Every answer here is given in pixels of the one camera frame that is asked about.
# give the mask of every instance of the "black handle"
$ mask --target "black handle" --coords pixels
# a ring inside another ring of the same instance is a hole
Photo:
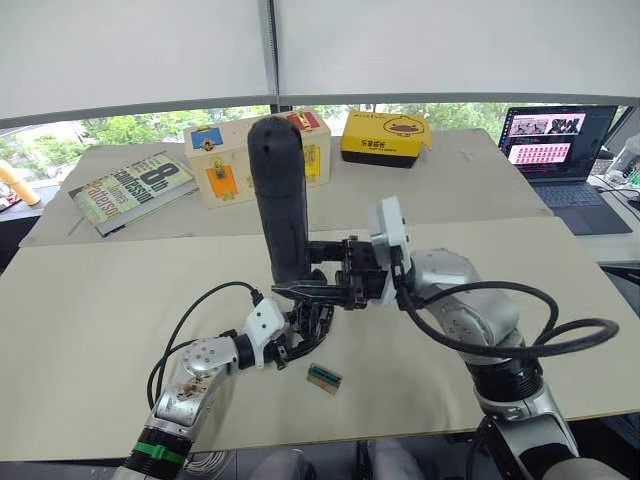
[[[311,266],[300,131],[288,120],[271,116],[253,125],[247,142],[273,281],[307,278]]]

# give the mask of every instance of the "colorful sticker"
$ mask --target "colorful sticker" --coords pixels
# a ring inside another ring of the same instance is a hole
[[[298,130],[307,131],[318,128],[320,124],[311,112],[295,112],[287,115],[287,119],[295,125]]]
[[[211,150],[214,145],[222,145],[222,135],[219,128],[205,127],[191,132],[191,144],[193,148]]]
[[[214,159],[213,167],[207,168],[207,177],[217,198],[233,200],[238,194],[238,186],[229,165],[223,165],[220,159]]]
[[[307,181],[315,182],[320,176],[320,147],[309,145],[304,147],[304,175]]]

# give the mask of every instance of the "cartoon duck logo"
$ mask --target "cartoon duck logo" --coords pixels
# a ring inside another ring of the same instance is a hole
[[[400,115],[384,122],[382,128],[389,133],[394,133],[400,137],[410,137],[419,133],[424,133],[424,125],[417,120]]]

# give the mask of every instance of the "box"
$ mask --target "box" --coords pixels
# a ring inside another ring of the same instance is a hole
[[[352,110],[340,150],[346,162],[410,168],[422,145],[431,149],[431,130],[423,116]]]
[[[313,110],[276,114],[287,118],[302,137],[307,186],[329,182],[331,131]],[[209,208],[253,200],[247,134],[264,117],[188,128],[184,131],[185,154]]]

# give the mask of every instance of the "book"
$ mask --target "book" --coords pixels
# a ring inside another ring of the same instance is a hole
[[[69,196],[106,237],[197,188],[182,163],[160,152],[71,190]]]

